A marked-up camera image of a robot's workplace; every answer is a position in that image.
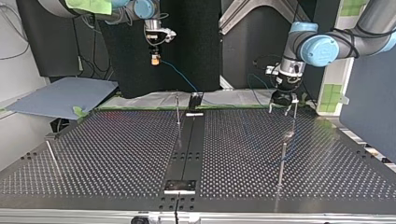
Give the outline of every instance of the metal rod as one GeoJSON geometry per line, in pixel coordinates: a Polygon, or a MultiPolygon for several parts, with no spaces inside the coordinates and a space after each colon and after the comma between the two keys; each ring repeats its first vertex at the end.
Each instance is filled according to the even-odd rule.
{"type": "Polygon", "coordinates": [[[52,151],[52,147],[51,147],[51,145],[50,145],[50,141],[46,141],[46,143],[47,143],[47,146],[49,147],[49,153],[50,153],[50,155],[51,155],[51,157],[55,160],[55,162],[57,161],[57,159],[56,159],[56,157],[55,157],[55,154],[53,153],[53,151],[52,151]]]}
{"type": "Polygon", "coordinates": [[[177,125],[180,126],[180,110],[178,108],[178,93],[176,92],[176,112],[177,112],[177,125]]]}
{"type": "Polygon", "coordinates": [[[286,147],[287,146],[288,146],[288,144],[283,143],[282,156],[280,158],[279,180],[277,182],[277,186],[279,188],[282,188],[282,178],[283,178],[283,170],[284,170],[284,167],[285,167],[285,156],[286,156],[286,147]]]}
{"type": "Polygon", "coordinates": [[[295,108],[294,108],[294,118],[297,118],[297,108],[298,108],[298,103],[295,104],[295,108]]]}

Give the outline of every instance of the blue cable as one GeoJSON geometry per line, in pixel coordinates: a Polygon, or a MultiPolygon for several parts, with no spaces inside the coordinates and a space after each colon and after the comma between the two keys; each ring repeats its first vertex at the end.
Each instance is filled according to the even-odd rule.
{"type": "Polygon", "coordinates": [[[257,102],[259,102],[259,104],[260,104],[262,107],[265,107],[265,105],[263,105],[262,102],[260,102],[259,97],[257,96],[257,94],[256,94],[256,92],[254,91],[254,89],[251,87],[250,80],[249,80],[249,78],[250,78],[251,76],[257,78],[262,84],[264,84],[264,86],[265,86],[265,88],[266,88],[267,90],[268,90],[269,88],[268,88],[267,84],[266,84],[261,78],[257,77],[256,75],[254,75],[254,74],[249,74],[249,75],[247,76],[247,84],[248,84],[249,88],[253,91],[254,98],[256,98],[257,102]]]}
{"type": "Polygon", "coordinates": [[[183,73],[181,73],[180,71],[178,71],[177,68],[175,68],[174,65],[172,65],[171,63],[168,63],[168,62],[166,62],[166,61],[164,61],[164,60],[161,60],[161,62],[164,63],[164,64],[167,64],[167,65],[171,66],[171,67],[175,70],[175,72],[177,72],[179,75],[181,75],[181,76],[184,78],[184,80],[185,80],[187,83],[189,83],[189,85],[195,90],[195,92],[198,92],[198,89],[189,81],[188,78],[186,78],[186,76],[183,75],[183,73]]]}
{"type": "MultiPolygon", "coordinates": [[[[179,75],[181,75],[181,76],[183,77],[183,79],[184,79],[187,83],[189,83],[189,85],[195,90],[195,92],[199,92],[198,89],[189,81],[189,79],[188,79],[186,76],[184,76],[184,74],[183,74],[182,72],[180,72],[179,70],[177,70],[177,68],[175,68],[174,65],[172,65],[171,63],[166,62],[166,61],[164,61],[164,60],[162,60],[162,63],[171,66],[171,67],[175,70],[175,72],[177,72],[179,75]]],[[[209,103],[209,104],[211,104],[211,105],[222,105],[222,104],[214,104],[214,103],[211,103],[211,102],[205,100],[204,98],[203,98],[202,100],[205,101],[205,102],[207,102],[207,103],[209,103]]]]}

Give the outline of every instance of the wall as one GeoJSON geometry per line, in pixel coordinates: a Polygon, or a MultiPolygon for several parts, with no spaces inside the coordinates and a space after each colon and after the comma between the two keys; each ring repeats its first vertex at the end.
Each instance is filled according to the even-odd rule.
{"type": "MultiPolygon", "coordinates": [[[[16,8],[15,0],[0,2],[16,8]]],[[[13,14],[7,14],[19,27],[13,14]]],[[[0,16],[0,58],[19,54],[25,48],[26,43],[0,16]]],[[[15,59],[0,60],[0,78],[0,109],[24,94],[46,85],[46,79],[38,74],[30,50],[15,59]]],[[[0,170],[43,142],[43,137],[50,132],[50,120],[0,110],[0,170]]]]}

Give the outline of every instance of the black backdrop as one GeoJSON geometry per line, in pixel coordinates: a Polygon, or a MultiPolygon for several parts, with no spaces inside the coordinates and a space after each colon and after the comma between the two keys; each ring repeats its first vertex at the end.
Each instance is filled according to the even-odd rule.
{"type": "MultiPolygon", "coordinates": [[[[162,1],[161,8],[170,15],[163,20],[163,27],[177,33],[170,44],[163,44],[163,59],[184,73],[199,91],[218,90],[220,0],[162,1]]],[[[122,95],[134,98],[153,91],[193,91],[168,65],[150,64],[143,25],[143,21],[135,21],[132,27],[101,22],[122,95]]]]}

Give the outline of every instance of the black panel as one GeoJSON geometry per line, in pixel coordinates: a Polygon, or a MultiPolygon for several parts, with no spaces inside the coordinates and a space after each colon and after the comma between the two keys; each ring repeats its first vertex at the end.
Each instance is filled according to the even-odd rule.
{"type": "Polygon", "coordinates": [[[72,20],[50,14],[36,0],[17,0],[17,4],[40,76],[77,75],[78,51],[72,20]]]}
{"type": "MultiPolygon", "coordinates": [[[[163,27],[177,32],[170,44],[163,45],[163,59],[174,64],[200,91],[219,88],[220,0],[172,0],[161,2],[162,12],[170,14],[163,27]]],[[[143,22],[108,26],[101,23],[120,90],[125,98],[153,91],[192,91],[192,88],[166,64],[150,64],[149,45],[143,35],[143,22]]]]}
{"type": "MultiPolygon", "coordinates": [[[[248,88],[248,74],[262,74],[253,66],[258,56],[281,56],[288,39],[290,23],[271,7],[258,7],[242,19],[223,37],[223,75],[235,88],[248,88]]],[[[267,58],[259,64],[275,64],[278,58],[267,58]]],[[[270,84],[268,77],[261,78],[270,84]]],[[[253,88],[263,88],[260,82],[251,81],[253,88]]]]}
{"type": "Polygon", "coordinates": [[[353,133],[396,162],[396,49],[355,60],[340,120],[353,133]]]}

